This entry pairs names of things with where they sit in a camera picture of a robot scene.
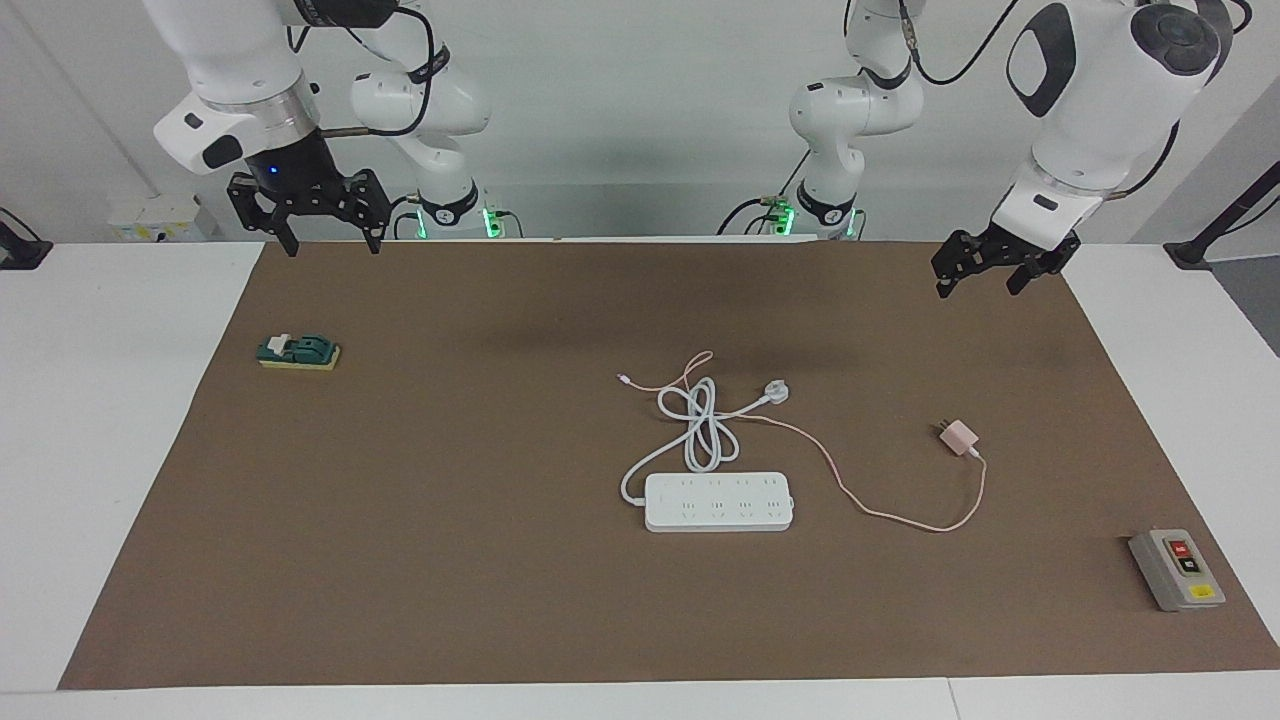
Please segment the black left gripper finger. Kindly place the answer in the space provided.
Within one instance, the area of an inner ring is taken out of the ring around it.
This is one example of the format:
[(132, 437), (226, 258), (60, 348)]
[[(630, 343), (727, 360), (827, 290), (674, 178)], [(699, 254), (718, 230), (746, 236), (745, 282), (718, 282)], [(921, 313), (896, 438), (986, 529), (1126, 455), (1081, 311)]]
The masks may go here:
[(1016, 250), (1020, 254), (1020, 261), (1007, 279), (1009, 293), (1020, 293), (1030, 282), (1042, 275), (1060, 274), (1080, 246), (1082, 242), (1076, 232), (1069, 232), (1051, 250), (1041, 249), (1030, 242), (1019, 240)]
[(987, 270), (983, 252), (989, 245), (983, 234), (952, 232), (933, 255), (934, 288), (941, 299), (947, 299), (957, 283)]

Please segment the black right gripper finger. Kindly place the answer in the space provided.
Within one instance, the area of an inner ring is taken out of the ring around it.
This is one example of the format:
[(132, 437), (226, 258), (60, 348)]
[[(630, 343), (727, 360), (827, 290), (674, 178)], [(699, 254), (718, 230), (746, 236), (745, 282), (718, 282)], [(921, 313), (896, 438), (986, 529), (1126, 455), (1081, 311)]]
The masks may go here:
[(252, 176), (232, 176), (228, 182), (228, 199), (244, 231), (270, 234), (284, 250), (288, 258), (296, 258), (300, 241), (291, 228), (291, 209), (283, 202), (275, 202), (268, 210), (261, 202), (262, 188)]
[(310, 188), (310, 211), (360, 229), (370, 254), (381, 251), (390, 224), (390, 200), (372, 170), (337, 173), (319, 181)]

